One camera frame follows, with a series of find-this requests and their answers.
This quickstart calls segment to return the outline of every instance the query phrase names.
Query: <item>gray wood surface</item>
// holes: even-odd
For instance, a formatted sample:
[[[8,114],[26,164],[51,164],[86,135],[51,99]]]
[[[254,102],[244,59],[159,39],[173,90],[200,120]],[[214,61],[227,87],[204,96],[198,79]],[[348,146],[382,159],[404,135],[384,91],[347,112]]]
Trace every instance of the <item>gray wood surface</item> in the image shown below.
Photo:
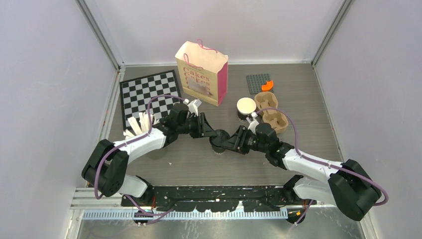
[[[155,74],[176,66],[128,67],[124,80]],[[203,103],[199,110],[205,112],[214,129],[224,129],[233,134],[242,124],[236,115],[236,102],[249,94],[246,76],[269,73],[274,81],[274,94],[279,108],[296,123],[299,148],[307,153],[339,161],[340,156],[328,121],[317,80],[310,64],[229,65],[228,93],[223,103],[213,106]],[[194,99],[182,91],[182,97]],[[120,101],[117,103],[109,140],[122,140],[123,123]],[[291,125],[279,134],[282,141],[294,143]],[[282,185],[295,172],[272,166],[263,153],[247,155],[226,151],[215,154],[208,138],[192,139],[180,135],[166,148],[151,152],[135,161],[127,169],[131,175],[139,175],[153,185]]]

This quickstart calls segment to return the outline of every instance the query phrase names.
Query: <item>black and white checkerboard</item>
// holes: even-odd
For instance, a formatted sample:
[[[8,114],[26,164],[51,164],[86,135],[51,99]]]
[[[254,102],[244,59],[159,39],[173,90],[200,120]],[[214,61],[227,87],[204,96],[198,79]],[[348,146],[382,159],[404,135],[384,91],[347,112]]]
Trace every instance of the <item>black and white checkerboard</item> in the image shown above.
[[[131,129],[127,119],[133,116],[139,121],[139,112],[146,111],[151,98],[163,94],[181,96],[174,70],[121,82],[123,129]],[[155,119],[161,119],[168,115],[169,109],[177,102],[179,100],[175,98],[157,98],[151,103],[150,112]]]

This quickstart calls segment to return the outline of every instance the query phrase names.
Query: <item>orange curved piece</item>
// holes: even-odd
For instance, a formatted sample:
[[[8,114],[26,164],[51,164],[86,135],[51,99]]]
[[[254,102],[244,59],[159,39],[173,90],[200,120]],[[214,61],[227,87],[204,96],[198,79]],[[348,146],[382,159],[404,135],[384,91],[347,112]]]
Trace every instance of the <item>orange curved piece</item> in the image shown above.
[[[261,89],[264,92],[270,91],[273,88],[273,86],[274,86],[274,82],[271,80],[271,81],[267,81],[267,83],[265,85],[262,85]]]

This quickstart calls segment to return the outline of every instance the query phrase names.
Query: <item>pink bag handle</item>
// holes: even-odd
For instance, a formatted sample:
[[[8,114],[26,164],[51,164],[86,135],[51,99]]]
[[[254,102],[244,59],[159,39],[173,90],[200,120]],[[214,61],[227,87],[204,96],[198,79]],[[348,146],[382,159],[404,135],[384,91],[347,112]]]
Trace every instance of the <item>pink bag handle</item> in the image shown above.
[[[215,50],[215,49],[212,49],[212,48],[205,48],[205,47],[204,47],[204,45],[202,44],[202,39],[200,39],[200,38],[198,38],[198,39],[197,39],[197,43],[198,43],[198,45],[199,45],[202,49],[204,49],[204,50],[213,50],[213,51],[215,51],[216,53],[218,53],[218,51],[217,51],[217,50]]]
[[[191,63],[189,63],[189,56],[185,53],[185,54],[183,54],[183,58],[185,59],[185,61],[186,61],[186,63],[189,65],[189,66],[192,66],[192,67],[196,67],[196,68],[201,68],[201,69],[203,69],[202,67],[200,67],[200,66],[196,66],[196,65],[194,65],[194,64],[191,64]]]

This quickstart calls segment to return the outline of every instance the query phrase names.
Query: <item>paper bag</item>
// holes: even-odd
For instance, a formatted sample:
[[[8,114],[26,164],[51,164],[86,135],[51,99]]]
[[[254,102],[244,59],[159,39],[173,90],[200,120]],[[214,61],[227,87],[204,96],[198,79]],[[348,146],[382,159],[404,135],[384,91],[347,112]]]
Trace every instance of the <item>paper bag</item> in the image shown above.
[[[199,43],[185,42],[176,53],[183,91],[219,106],[227,93],[228,56]]]

